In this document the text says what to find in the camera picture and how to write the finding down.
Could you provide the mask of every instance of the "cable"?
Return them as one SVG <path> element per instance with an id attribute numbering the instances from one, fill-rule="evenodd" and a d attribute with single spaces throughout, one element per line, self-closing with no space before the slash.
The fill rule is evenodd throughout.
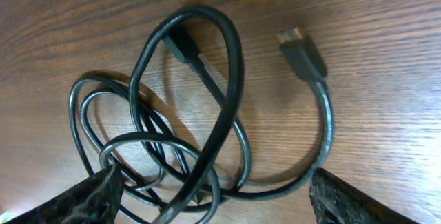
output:
<path id="1" fill-rule="evenodd" d="M 197 45 L 180 25 L 184 20 L 193 17 L 204 18 L 211 21 L 220 29 L 224 36 L 229 65 L 229 81 L 227 94 L 225 96 L 204 68 L 203 62 L 198 58 L 199 51 Z M 100 151 L 101 167 L 107 167 L 111 161 L 113 161 L 113 163 L 121 167 L 124 175 L 136 184 L 135 186 L 125 185 L 125 193 L 148 205 L 153 205 L 160 210 L 160 214 L 152 223 L 170 223 L 180 212 L 202 211 L 207 211 L 207 213 L 198 223 L 207 223 L 215 214 L 218 206 L 228 199 L 264 201 L 286 196 L 300 188 L 309 181 L 314 170 L 325 162 L 334 135 L 334 120 L 327 87 L 324 81 L 326 68 L 311 39 L 308 36 L 300 36 L 298 29 L 279 34 L 279 38 L 283 43 L 280 47 L 282 53 L 285 55 L 289 64 L 296 67 L 296 69 L 293 68 L 293 71 L 299 78 L 308 82 L 312 92 L 315 94 L 322 119 L 323 131 L 320 151 L 314 162 L 297 179 L 275 190 L 259 193 L 240 192 L 241 187 L 247 182 L 252 164 L 247 135 L 239 119 L 236 117 L 242 98 L 244 82 L 242 48 L 239 35 L 233 23 L 222 12 L 208 6 L 181 8 L 159 24 L 147 40 L 139 60 L 135 65 L 128 86 L 102 74 L 85 74 L 75 82 L 69 98 L 70 127 L 76 148 L 79 151 L 81 160 L 88 174 L 92 175 L 94 171 L 85 155 L 79 136 L 76 124 L 76 105 L 81 87 L 86 83 L 99 82 L 105 85 L 105 87 L 89 93 L 81 104 L 81 125 L 88 138 Z M 219 117 L 201 152 L 189 143 L 175 137 L 161 119 L 158 112 L 144 102 L 139 92 L 141 75 L 146 69 L 155 47 L 161 40 L 164 40 L 166 46 L 179 61 L 189 64 L 190 68 L 197 73 L 221 106 Z M 94 98 L 109 94 L 117 95 L 129 102 L 135 132 L 120 135 L 104 145 L 92 130 L 88 121 L 87 112 L 89 104 Z M 147 131 L 143 129 L 142 123 L 145 124 Z M 156 130 L 154 124 L 156 124 L 161 133 Z M 219 185 L 213 164 L 231 127 L 233 127 L 236 132 L 240 146 L 242 147 L 243 164 L 241 165 L 241 175 L 237 178 L 235 186 L 231 189 L 224 189 Z M 145 151 L 159 166 L 158 176 L 155 180 L 146 182 L 142 176 L 131 171 L 131 169 L 112 155 L 112 152 L 118 146 L 133 142 L 141 142 Z M 182 173 L 167 164 L 163 145 L 173 147 L 175 156 L 183 171 Z M 196 165 L 191 172 L 183 156 L 184 152 L 196 159 Z M 169 203 L 163 202 L 153 190 L 154 186 L 162 181 L 165 173 L 184 182 L 183 187 Z M 210 185 L 204 184 L 207 177 L 210 181 Z M 149 196 L 142 194 L 141 191 L 146 192 Z M 187 206 L 192 199 L 197 198 L 195 196 L 198 192 L 211 194 L 212 202 L 197 206 Z M 120 207 L 120 211 L 137 223 L 148 223 L 123 206 Z"/>

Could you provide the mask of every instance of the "thin black cable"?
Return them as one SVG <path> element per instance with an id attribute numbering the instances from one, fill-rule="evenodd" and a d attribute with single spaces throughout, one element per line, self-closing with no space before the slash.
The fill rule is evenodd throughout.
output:
<path id="1" fill-rule="evenodd" d="M 159 41 L 163 39 L 173 27 L 192 17 L 207 19 L 219 27 L 225 39 L 229 61 L 229 82 L 226 96 L 223 95 L 221 90 L 214 83 L 211 76 L 203 67 L 194 68 L 195 65 L 190 65 L 193 66 L 192 69 L 195 70 L 202 82 L 221 106 L 218 120 L 216 121 L 214 129 L 212 130 L 212 133 L 210 134 L 201 152 L 197 151 L 197 149 L 191 146 L 189 143 L 173 136 L 172 132 L 163 122 L 156 110 L 147 103 L 143 102 L 142 98 L 139 96 L 139 82 L 141 75 L 147 67 L 150 57 L 152 56 L 152 53 Z M 297 190 L 311 178 L 313 171 L 325 162 L 332 144 L 334 122 L 331 103 L 327 94 L 325 82 L 309 82 L 309 86 L 315 94 L 318 106 L 320 108 L 323 129 L 322 145 L 314 162 L 297 179 L 294 179 L 292 182 L 278 189 L 259 193 L 249 193 L 239 192 L 239 189 L 246 183 L 249 177 L 252 161 L 247 135 L 242 124 L 236 117 L 243 93 L 243 81 L 244 65 L 242 50 L 240 46 L 240 39 L 233 23 L 223 13 L 211 7 L 192 6 L 181 8 L 166 18 L 166 20 L 156 27 L 156 29 L 150 35 L 138 62 L 135 65 L 128 87 L 114 79 L 103 77 L 102 75 L 98 74 L 85 75 L 73 85 L 69 100 L 70 127 L 72 129 L 72 136 L 74 137 L 77 150 L 79 151 L 81 160 L 83 161 L 88 174 L 92 175 L 94 171 L 90 166 L 87 156 L 85 155 L 79 132 L 77 130 L 76 102 L 82 85 L 88 82 L 100 82 L 104 84 L 106 88 L 92 91 L 85 97 L 81 104 L 81 124 L 89 139 L 93 142 L 96 148 L 100 150 L 101 167 L 108 166 L 109 159 L 112 157 L 114 163 L 118 163 L 121 166 L 124 175 L 126 175 L 126 177 L 136 184 L 136 187 L 126 185 L 125 192 L 144 203 L 153 205 L 160 209 L 160 214 L 153 221 L 153 223 L 169 223 L 181 211 L 207 211 L 204 217 L 198 222 L 206 223 L 211 217 L 213 217 L 217 207 L 229 198 L 237 198 L 246 201 L 264 201 L 286 196 L 287 194 Z M 105 145 L 99 141 L 98 137 L 92 130 L 87 117 L 87 110 L 90 102 L 95 97 L 104 94 L 117 95 L 129 101 L 130 114 L 136 131 L 118 136 L 107 142 Z M 144 122 L 147 131 L 143 130 L 142 122 Z M 153 123 L 159 127 L 162 134 L 156 131 Z M 238 177 L 236 184 L 232 189 L 223 189 L 219 186 L 213 164 L 231 127 L 234 128 L 238 136 L 240 146 L 242 147 L 242 174 Z M 131 169 L 125 166 L 115 156 L 111 155 L 112 151 L 114 151 L 114 149 L 118 146 L 132 142 L 141 142 L 146 152 L 159 166 L 159 173 L 156 180 L 152 182 L 145 182 L 142 176 L 131 171 Z M 167 164 L 162 145 L 170 145 L 174 148 L 174 153 L 178 157 L 178 161 L 180 162 L 181 169 L 184 173 L 175 170 Z M 185 168 L 187 164 L 183 157 L 183 152 L 187 152 L 190 156 L 197 159 L 194 169 L 189 174 L 187 174 L 189 171 L 188 167 Z M 184 182 L 184 186 L 170 203 L 162 202 L 162 200 L 153 190 L 153 187 L 157 185 L 157 183 L 161 182 L 165 173 L 169 173 L 178 180 Z M 203 182 L 207 176 L 211 181 L 211 185 L 203 185 Z M 145 190 L 150 196 L 141 194 L 139 190 Z M 199 206 L 187 206 L 189 201 L 199 190 L 211 194 L 213 196 L 213 201 L 211 203 L 206 203 Z M 121 206 L 120 211 L 137 223 L 148 223 L 123 206 Z"/>

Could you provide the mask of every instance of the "metal connector tip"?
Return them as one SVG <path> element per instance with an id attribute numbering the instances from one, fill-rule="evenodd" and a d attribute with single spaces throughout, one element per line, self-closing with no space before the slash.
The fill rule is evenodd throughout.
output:
<path id="1" fill-rule="evenodd" d="M 300 41 L 305 38 L 305 33 L 301 28 L 295 27 L 290 30 L 280 31 L 277 33 L 278 40 L 281 43 L 286 43 L 290 41 Z"/>

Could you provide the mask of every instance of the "wooden table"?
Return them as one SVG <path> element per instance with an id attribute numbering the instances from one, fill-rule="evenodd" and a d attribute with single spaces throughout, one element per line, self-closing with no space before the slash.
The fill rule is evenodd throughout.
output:
<path id="1" fill-rule="evenodd" d="M 244 190 L 292 179 L 318 149 L 314 98 L 276 38 L 300 25 L 329 68 L 336 136 L 324 167 L 415 221 L 441 223 L 441 0 L 0 0 L 1 212 L 23 213 L 87 176 L 69 128 L 72 84 L 93 70 L 127 79 L 156 24 L 193 3 L 222 10 L 242 40 L 240 117 L 254 156 Z M 187 25 L 222 81 L 220 32 L 204 21 Z M 142 82 L 175 133 L 201 149 L 220 108 L 197 76 L 160 45 Z M 128 104 L 116 97 L 100 98 L 89 114 L 107 139 L 133 130 Z M 96 152 L 84 143 L 98 168 Z M 143 175 L 155 175 L 140 145 L 119 152 Z M 223 185 L 239 165 L 230 135 L 216 160 Z M 167 179 L 159 194 L 170 199 L 178 185 Z M 158 214 L 126 196 L 123 203 L 149 221 Z M 175 223 L 200 216 L 181 214 Z M 130 223 L 121 214 L 116 222 Z M 275 201 L 229 201 L 210 223 L 315 223 L 315 217 L 304 186 Z"/>

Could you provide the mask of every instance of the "coiled cable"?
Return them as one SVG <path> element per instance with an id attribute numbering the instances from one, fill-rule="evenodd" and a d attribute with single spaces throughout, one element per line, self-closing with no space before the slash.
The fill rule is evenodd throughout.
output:
<path id="1" fill-rule="evenodd" d="M 178 28 L 184 20 L 193 17 L 207 19 L 220 29 L 227 47 L 229 65 L 227 94 L 224 96 L 219 87 L 214 83 L 214 80 L 211 78 L 207 70 L 204 68 L 203 63 L 201 63 L 197 57 L 186 57 L 188 61 L 183 61 L 183 63 L 188 63 L 193 71 L 197 73 L 202 82 L 221 106 L 221 111 L 212 133 L 210 134 L 201 152 L 199 152 L 189 143 L 173 136 L 172 132 L 158 115 L 156 110 L 144 102 L 139 93 L 141 75 L 146 69 L 153 51 L 158 45 L 159 41 L 163 40 L 164 38 L 169 38 L 171 32 L 176 30 L 176 28 Z M 190 46 L 185 46 L 183 48 L 182 46 L 177 45 L 177 48 L 180 48 L 179 51 L 183 52 L 184 54 L 184 49 L 188 47 Z M 295 45 L 290 47 L 290 49 L 297 47 L 301 48 L 302 46 Z M 312 66 L 314 69 L 315 64 L 310 62 L 306 64 L 310 67 Z M 241 187 L 247 182 L 252 165 L 249 141 L 242 124 L 236 117 L 243 94 L 244 83 L 244 62 L 242 48 L 239 35 L 233 23 L 222 12 L 208 6 L 190 6 L 181 8 L 175 13 L 171 14 L 168 18 L 166 18 L 166 20 L 155 28 L 147 40 L 139 60 L 134 67 L 128 87 L 115 79 L 104 77 L 100 74 L 85 74 L 79 80 L 77 80 L 72 87 L 69 98 L 70 127 L 81 160 L 88 174 L 92 175 L 94 171 L 90 166 L 87 156 L 85 155 L 76 124 L 76 105 L 79 90 L 85 83 L 99 82 L 105 85 L 105 88 L 94 90 L 89 93 L 83 100 L 80 107 L 81 125 L 88 138 L 100 151 L 99 160 L 101 167 L 104 168 L 109 166 L 110 158 L 112 157 L 113 163 L 118 164 L 121 167 L 124 175 L 126 175 L 129 180 L 136 184 L 134 187 L 125 185 L 125 193 L 144 203 L 147 203 L 148 205 L 153 205 L 160 209 L 160 214 L 152 223 L 170 223 L 181 211 L 207 211 L 207 213 L 198 222 L 207 223 L 215 214 L 217 207 L 230 198 L 245 201 L 264 201 L 286 196 L 287 194 L 304 185 L 311 178 L 314 170 L 325 162 L 325 159 L 330 151 L 334 135 L 334 122 L 331 103 L 327 94 L 327 87 L 324 80 L 316 80 L 315 78 L 311 77 L 311 80 L 307 81 L 317 98 L 318 106 L 320 108 L 323 129 L 322 145 L 316 158 L 314 159 L 314 162 L 297 179 L 294 179 L 290 183 L 278 189 L 266 192 L 240 192 Z M 117 95 L 129 102 L 130 114 L 136 131 L 120 135 L 108 141 L 104 145 L 92 130 L 88 121 L 87 111 L 90 102 L 95 97 L 105 94 Z M 143 129 L 142 122 L 144 122 L 147 130 Z M 154 124 L 156 124 L 156 126 L 160 129 L 161 133 L 156 130 Z M 238 136 L 240 146 L 242 147 L 243 164 L 241 168 L 241 175 L 236 180 L 235 186 L 231 189 L 224 189 L 219 185 L 218 177 L 214 171 L 213 164 L 222 148 L 225 139 L 227 138 L 231 127 L 234 128 Z M 145 182 L 142 177 L 131 171 L 127 166 L 112 155 L 112 152 L 118 146 L 133 142 L 141 142 L 143 148 L 159 166 L 158 176 L 152 182 Z M 173 147 L 175 156 L 183 172 L 179 172 L 167 164 L 162 145 L 170 145 Z M 184 152 L 196 159 L 196 165 L 192 171 L 190 171 L 188 168 L 185 157 L 183 156 Z M 169 203 L 162 202 L 162 200 L 153 190 L 153 187 L 161 182 L 165 176 L 165 173 L 168 173 L 178 180 L 184 182 L 183 187 Z M 206 178 L 209 179 L 210 185 L 203 184 Z M 146 191 L 149 196 L 141 194 L 139 192 L 141 190 Z M 211 194 L 212 202 L 197 206 L 188 206 L 188 203 L 192 198 L 194 198 L 198 191 Z M 137 223 L 149 223 L 139 218 L 137 215 L 123 206 L 120 206 L 120 211 Z"/>

